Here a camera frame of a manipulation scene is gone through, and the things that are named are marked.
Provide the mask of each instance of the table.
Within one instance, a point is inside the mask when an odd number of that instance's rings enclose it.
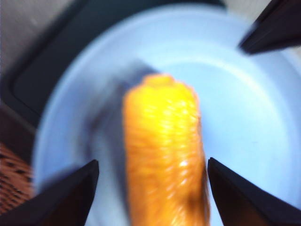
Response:
[[[1,72],[5,72],[74,0],[2,0]],[[230,11],[253,21],[270,0],[224,0]],[[301,57],[301,48],[294,48]],[[32,170],[14,152],[32,148],[34,129],[0,105],[0,214],[33,196]]]

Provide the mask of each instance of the yellow corn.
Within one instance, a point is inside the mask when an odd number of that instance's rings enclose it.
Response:
[[[132,226],[207,226],[198,98],[169,75],[146,76],[124,98]]]

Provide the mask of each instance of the light blue plate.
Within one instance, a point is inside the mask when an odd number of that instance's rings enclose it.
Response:
[[[135,15],[93,41],[44,112],[33,159],[38,191],[61,170],[97,158],[87,225],[129,225],[120,106],[106,100],[140,59],[197,91],[207,158],[301,208],[301,70],[288,51],[243,54],[237,46],[249,26],[220,8],[171,5]],[[211,204],[211,225],[221,226],[212,198]]]

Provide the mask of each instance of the corn on the cob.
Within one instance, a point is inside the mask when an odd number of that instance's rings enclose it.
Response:
[[[198,98],[169,75],[146,76],[123,107],[132,226],[207,226]]]

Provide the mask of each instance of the gray surface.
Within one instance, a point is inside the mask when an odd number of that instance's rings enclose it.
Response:
[[[5,72],[73,0],[1,0],[1,68]]]
[[[223,0],[230,11],[255,20],[270,0]]]

